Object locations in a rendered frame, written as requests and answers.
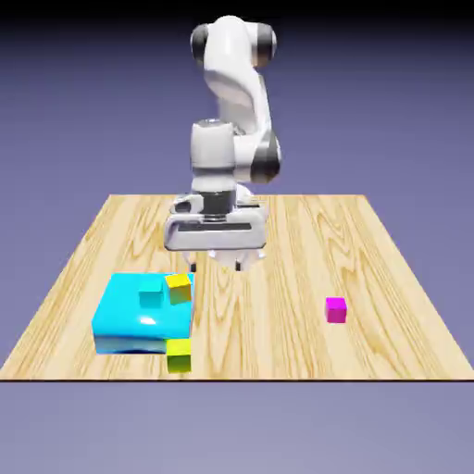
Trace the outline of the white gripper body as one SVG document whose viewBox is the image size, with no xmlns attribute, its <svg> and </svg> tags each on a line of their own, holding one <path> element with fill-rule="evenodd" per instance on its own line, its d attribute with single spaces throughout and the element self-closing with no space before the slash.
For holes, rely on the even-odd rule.
<svg viewBox="0 0 474 474">
<path fill-rule="evenodd" d="M 164 246 L 169 251 L 260 249 L 266 244 L 266 220 L 261 209 L 237 209 L 224 220 L 171 214 L 164 227 Z"/>
</svg>

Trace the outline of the small yellow cube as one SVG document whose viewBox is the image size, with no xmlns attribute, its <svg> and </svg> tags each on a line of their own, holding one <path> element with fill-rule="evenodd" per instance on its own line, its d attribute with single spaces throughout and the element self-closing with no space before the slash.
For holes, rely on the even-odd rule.
<svg viewBox="0 0 474 474">
<path fill-rule="evenodd" d="M 169 339 L 166 347 L 169 373 L 187 373 L 192 369 L 191 339 Z"/>
<path fill-rule="evenodd" d="M 169 302 L 172 305 L 192 301 L 192 283 L 187 273 L 170 274 L 165 277 L 165 281 L 168 287 Z"/>
</svg>

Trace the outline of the small cyan cube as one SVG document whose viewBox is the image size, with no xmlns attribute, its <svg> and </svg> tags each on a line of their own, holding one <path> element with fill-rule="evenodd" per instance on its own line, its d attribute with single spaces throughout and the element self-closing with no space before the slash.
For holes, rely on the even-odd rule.
<svg viewBox="0 0 474 474">
<path fill-rule="evenodd" d="M 164 283 L 161 279 L 145 280 L 140 283 L 138 290 L 140 308 L 157 309 L 165 299 Z"/>
</svg>

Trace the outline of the small magenta cube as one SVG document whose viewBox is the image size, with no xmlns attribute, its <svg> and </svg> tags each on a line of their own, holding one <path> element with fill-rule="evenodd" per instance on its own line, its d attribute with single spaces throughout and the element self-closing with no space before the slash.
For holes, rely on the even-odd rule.
<svg viewBox="0 0 474 474">
<path fill-rule="evenodd" d="M 327 297 L 325 316 L 328 323 L 344 324 L 347 316 L 347 305 L 343 297 Z"/>
</svg>

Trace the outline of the large cyan box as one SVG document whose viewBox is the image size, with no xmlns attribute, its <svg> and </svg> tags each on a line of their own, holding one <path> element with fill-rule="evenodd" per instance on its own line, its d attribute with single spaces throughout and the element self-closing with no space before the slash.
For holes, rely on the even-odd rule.
<svg viewBox="0 0 474 474">
<path fill-rule="evenodd" d="M 193 300 L 169 302 L 167 273 L 114 273 L 92 318 L 94 347 L 98 354 L 164 354 L 167 340 L 189 338 Z M 157 309 L 140 308 L 138 290 L 145 280 L 161 279 L 165 299 Z"/>
</svg>

